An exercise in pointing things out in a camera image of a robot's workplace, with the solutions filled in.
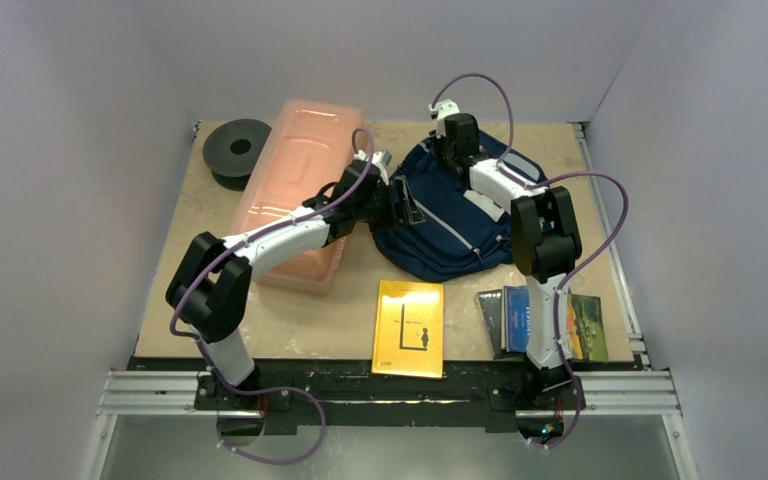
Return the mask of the navy blue student backpack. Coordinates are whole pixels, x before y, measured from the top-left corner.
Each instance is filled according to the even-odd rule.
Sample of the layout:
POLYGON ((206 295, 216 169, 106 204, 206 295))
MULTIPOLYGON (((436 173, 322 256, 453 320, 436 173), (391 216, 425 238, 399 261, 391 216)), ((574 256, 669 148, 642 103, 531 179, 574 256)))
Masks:
POLYGON ((445 282, 513 263, 510 217, 441 168, 430 137, 393 172, 406 178, 424 217, 372 234, 379 252, 425 282, 445 282))

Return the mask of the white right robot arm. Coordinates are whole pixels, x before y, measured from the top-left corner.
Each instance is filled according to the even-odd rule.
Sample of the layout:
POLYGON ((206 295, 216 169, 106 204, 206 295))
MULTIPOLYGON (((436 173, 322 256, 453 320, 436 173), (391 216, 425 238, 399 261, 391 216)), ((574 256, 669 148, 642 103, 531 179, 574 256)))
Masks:
POLYGON ((468 113, 433 113, 433 146, 442 168, 510 216, 512 258, 526 277, 530 334, 521 381, 524 399, 544 407, 572 383, 566 315, 567 276, 582 254, 571 194, 529 181, 480 146, 468 113))

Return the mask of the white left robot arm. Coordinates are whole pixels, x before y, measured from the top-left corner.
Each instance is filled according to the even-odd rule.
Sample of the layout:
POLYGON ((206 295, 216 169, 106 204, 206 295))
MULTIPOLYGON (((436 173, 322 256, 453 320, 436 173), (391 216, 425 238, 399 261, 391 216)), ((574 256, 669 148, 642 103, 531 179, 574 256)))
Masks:
POLYGON ((308 251, 322 249, 364 223, 372 232, 422 223, 424 215, 404 176, 388 177, 375 164, 355 160, 289 214, 262 227, 218 238, 197 235, 166 293, 172 325, 183 321, 216 376, 219 395, 232 408, 257 399, 256 371, 239 326, 251 283, 266 271, 308 251))

